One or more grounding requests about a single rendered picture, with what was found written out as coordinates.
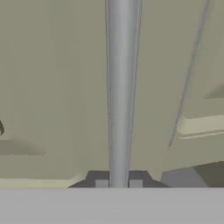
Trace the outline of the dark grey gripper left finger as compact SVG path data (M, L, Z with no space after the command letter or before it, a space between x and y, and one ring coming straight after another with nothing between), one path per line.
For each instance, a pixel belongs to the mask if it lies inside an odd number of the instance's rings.
M73 184L70 188L99 188L109 187L109 171L89 171L87 176Z

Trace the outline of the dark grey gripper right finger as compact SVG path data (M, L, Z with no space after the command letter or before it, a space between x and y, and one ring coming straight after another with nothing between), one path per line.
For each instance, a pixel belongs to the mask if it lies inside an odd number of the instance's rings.
M166 187L165 184L153 179L147 171L130 171L129 188Z

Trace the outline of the beige cabinet door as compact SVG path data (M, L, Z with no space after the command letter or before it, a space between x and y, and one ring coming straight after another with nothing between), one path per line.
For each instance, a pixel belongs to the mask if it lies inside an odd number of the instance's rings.
M224 160L224 0L211 0L178 127L163 169Z
M200 165L168 140L203 0L143 0L131 166ZM107 170L105 0L0 0L0 187L66 187Z

